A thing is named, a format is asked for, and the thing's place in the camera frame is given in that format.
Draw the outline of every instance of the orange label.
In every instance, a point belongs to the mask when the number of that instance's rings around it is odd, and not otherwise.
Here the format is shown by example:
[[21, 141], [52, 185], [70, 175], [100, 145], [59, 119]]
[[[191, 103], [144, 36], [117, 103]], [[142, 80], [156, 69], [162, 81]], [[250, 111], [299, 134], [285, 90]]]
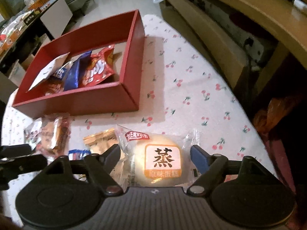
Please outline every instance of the orange label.
[[148, 178], [176, 178], [182, 174], [180, 150], [175, 145], [147, 144], [145, 170]]

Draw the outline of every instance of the orange plastic bag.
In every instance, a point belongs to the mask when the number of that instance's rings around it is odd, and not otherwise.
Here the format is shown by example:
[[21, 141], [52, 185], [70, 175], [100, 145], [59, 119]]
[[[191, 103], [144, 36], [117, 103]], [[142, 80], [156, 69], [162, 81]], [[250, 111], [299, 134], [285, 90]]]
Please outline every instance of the orange plastic bag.
[[287, 116], [302, 100], [301, 95], [285, 98], [272, 98], [267, 110], [259, 110], [253, 119], [258, 133], [269, 133], [278, 122]]

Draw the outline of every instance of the table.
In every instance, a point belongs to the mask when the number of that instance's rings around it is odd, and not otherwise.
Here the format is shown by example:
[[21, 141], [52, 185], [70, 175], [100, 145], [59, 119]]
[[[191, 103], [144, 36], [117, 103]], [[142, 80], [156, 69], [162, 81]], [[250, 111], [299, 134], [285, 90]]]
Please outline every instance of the table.
[[65, 0], [55, 0], [34, 19], [22, 32], [12, 46], [0, 57], [0, 71], [6, 73], [10, 66], [19, 59], [22, 63], [35, 49], [29, 43], [34, 35], [46, 34], [50, 40], [62, 35], [73, 16]]
[[[230, 160], [253, 156], [276, 176], [260, 137], [222, 77], [162, 19], [154, 15], [142, 19], [146, 40], [139, 111], [72, 117], [68, 148], [84, 149], [83, 137], [115, 124], [179, 136], [196, 128], [200, 146], [208, 153], [221, 153]], [[32, 122], [11, 107], [15, 94], [4, 115], [3, 145], [22, 144], [23, 128]], [[18, 224], [15, 198], [34, 175], [19, 176], [3, 193], [5, 214]]]

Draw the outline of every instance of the white paper card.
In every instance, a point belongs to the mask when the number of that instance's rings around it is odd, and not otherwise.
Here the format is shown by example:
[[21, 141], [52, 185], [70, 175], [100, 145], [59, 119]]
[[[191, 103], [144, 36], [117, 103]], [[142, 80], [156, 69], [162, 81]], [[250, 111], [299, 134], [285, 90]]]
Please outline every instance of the white paper card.
[[37, 75], [35, 80], [33, 81], [32, 85], [30, 86], [29, 90], [37, 86], [38, 84], [44, 82], [47, 80], [52, 74], [56, 72], [65, 62], [67, 56], [69, 53], [65, 53], [63, 55], [60, 55], [59, 57], [56, 57], [54, 60], [52, 60], [48, 65], [46, 65]]

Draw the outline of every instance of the chinese character label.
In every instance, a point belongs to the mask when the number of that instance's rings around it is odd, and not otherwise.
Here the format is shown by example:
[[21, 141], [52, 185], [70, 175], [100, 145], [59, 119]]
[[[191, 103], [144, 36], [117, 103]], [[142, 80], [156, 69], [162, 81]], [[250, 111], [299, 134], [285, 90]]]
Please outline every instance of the chinese character label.
[[180, 177], [182, 169], [179, 148], [173, 145], [146, 145], [144, 174], [148, 178]]
[[128, 142], [132, 140], [149, 140], [148, 134], [137, 131], [128, 131], [125, 136]]

